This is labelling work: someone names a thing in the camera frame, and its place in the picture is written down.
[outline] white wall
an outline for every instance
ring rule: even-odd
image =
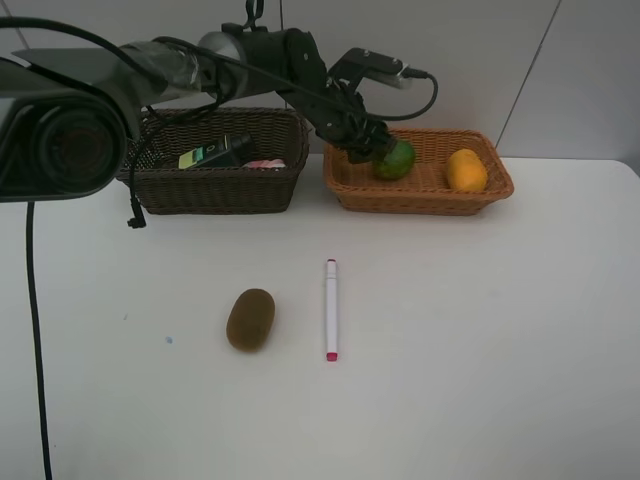
[[[14,15],[66,21],[116,44],[161,34],[196,41],[223,22],[245,18],[244,0],[6,1]],[[434,73],[440,98],[409,125],[480,130],[500,139],[505,156],[614,158],[640,171],[640,8],[634,0],[563,0],[516,104],[558,1],[282,0],[281,18],[279,1],[266,0],[262,23],[311,31],[328,65],[360,46]],[[24,34],[31,47],[82,43],[51,32]],[[21,48],[11,32],[0,32],[0,40],[4,50]],[[363,92],[370,111],[389,114],[415,110],[431,93],[427,82],[409,91],[368,83]],[[172,105],[208,101],[199,96]],[[275,94],[236,103],[284,105]]]
[[[640,172],[639,22],[636,0],[564,0],[500,152],[618,159]]]
[[[0,7],[0,17],[4,17],[4,11]],[[3,29],[0,30],[0,56],[5,58],[11,58],[11,52],[24,49],[18,35],[13,30]]]
[[[379,51],[431,71],[440,97],[407,122],[472,128],[497,140],[557,0],[283,0],[286,27],[311,31],[332,64],[350,47]],[[429,99],[427,82],[409,91],[370,85],[367,109],[401,114]]]

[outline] marker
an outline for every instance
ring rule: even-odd
[[[338,265],[333,258],[327,260],[326,315],[327,361],[338,360]]]

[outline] camera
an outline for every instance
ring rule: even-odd
[[[120,169],[126,138],[99,96],[0,60],[0,202],[95,193]]]

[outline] dark brown wicker basket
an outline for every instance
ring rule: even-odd
[[[187,110],[157,110],[170,118]],[[142,137],[160,125],[145,114]],[[178,170],[178,157],[224,134],[251,134],[253,160],[281,158],[286,168],[194,168]],[[116,178],[129,185],[129,161],[138,143],[131,142]],[[188,125],[168,125],[138,159],[135,189],[149,213],[172,215],[274,213],[287,209],[298,175],[309,153],[306,122],[293,110],[221,108]]]

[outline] kiwi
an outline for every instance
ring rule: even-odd
[[[275,313],[276,304],[268,292],[247,290],[238,297],[229,315],[229,343],[242,352],[257,352],[267,341]]]

